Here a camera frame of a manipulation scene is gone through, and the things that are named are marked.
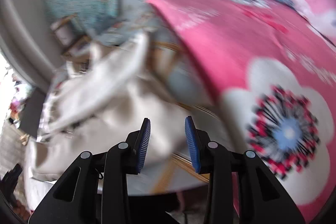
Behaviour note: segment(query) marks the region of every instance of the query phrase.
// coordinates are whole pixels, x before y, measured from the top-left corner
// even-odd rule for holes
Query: bed
[[[336,48],[275,0],[147,0],[179,37],[228,128],[307,223],[336,185]]]

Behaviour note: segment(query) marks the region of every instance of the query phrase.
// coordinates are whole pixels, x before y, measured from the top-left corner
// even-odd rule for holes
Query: white flower
[[[292,161],[292,169],[285,172],[286,179],[279,178],[279,181],[297,205],[311,203],[324,189],[330,171],[330,158],[326,144],[332,140],[335,128],[326,101],[317,91],[308,86],[301,86],[291,70],[275,59],[257,58],[253,60],[247,71],[247,77],[248,90],[238,88],[226,90],[222,95],[221,102],[223,111],[230,112],[232,124],[241,133],[233,135],[236,143],[241,144],[240,152],[251,149],[248,141],[253,140],[253,137],[248,130],[249,125],[254,128],[251,130],[256,129],[256,131],[258,129],[263,131],[265,128],[271,129],[268,133],[272,137],[267,136],[262,140],[264,149],[258,154],[259,156],[269,156],[274,161],[281,161],[283,159],[281,158],[282,153],[295,150],[293,145],[298,142],[303,143],[300,136],[307,129],[307,119],[310,119],[309,130],[316,131],[314,138],[319,143],[315,142],[316,149],[313,150],[313,153],[309,154],[310,152],[308,152],[308,155],[314,154],[314,157],[307,156],[307,159],[301,159],[300,168]],[[276,95],[273,95],[275,90],[280,90],[283,95],[277,92]],[[268,99],[263,101],[265,95],[269,96],[266,97],[269,99],[268,102]],[[290,100],[283,102],[283,105],[289,105],[289,108],[284,111],[291,112],[290,115],[286,116],[285,112],[277,110],[276,104],[281,105],[282,96],[293,100],[293,104],[289,102]],[[305,99],[302,100],[302,98],[307,99],[307,105],[304,104]],[[258,112],[255,112],[256,107],[260,104],[265,106],[263,115],[260,114],[260,108],[259,115]],[[267,120],[268,112],[271,113],[269,120]],[[256,120],[260,119],[261,126],[259,125],[258,128]]]

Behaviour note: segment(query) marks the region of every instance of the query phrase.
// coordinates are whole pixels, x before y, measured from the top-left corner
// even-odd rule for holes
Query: silver bolt
[[[87,151],[81,153],[81,158],[82,158],[82,159],[87,159],[89,156],[90,156],[90,153],[87,152]]]
[[[208,146],[210,148],[217,148],[218,147],[218,144],[216,142],[208,142]]]
[[[118,144],[119,149],[126,149],[128,147],[128,143],[122,142]]]
[[[246,151],[246,156],[253,159],[255,157],[255,153],[253,151],[249,150],[249,151]]]

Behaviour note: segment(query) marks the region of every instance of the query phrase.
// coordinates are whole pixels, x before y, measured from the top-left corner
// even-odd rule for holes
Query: floral blanket
[[[147,0],[181,38],[236,149],[253,149],[306,222],[336,184],[336,53],[275,0]]]

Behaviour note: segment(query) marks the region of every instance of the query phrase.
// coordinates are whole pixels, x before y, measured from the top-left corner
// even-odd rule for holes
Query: white petal
[[[321,144],[316,149],[315,158],[300,173],[291,170],[285,181],[280,183],[297,205],[314,201],[327,183],[330,171],[330,158],[327,147]]]
[[[252,111],[254,106],[256,98],[247,90],[230,89],[222,94],[220,101],[222,118],[227,129],[233,133],[232,139],[237,152],[244,153],[248,149],[247,126],[256,118]]]
[[[334,137],[335,125],[327,102],[320,93],[311,88],[303,88],[302,95],[311,102],[308,109],[318,119],[319,138],[323,143],[329,143]]]
[[[250,91],[256,96],[272,94],[271,87],[280,85],[294,94],[301,93],[295,75],[283,63],[273,58],[256,58],[248,68]]]

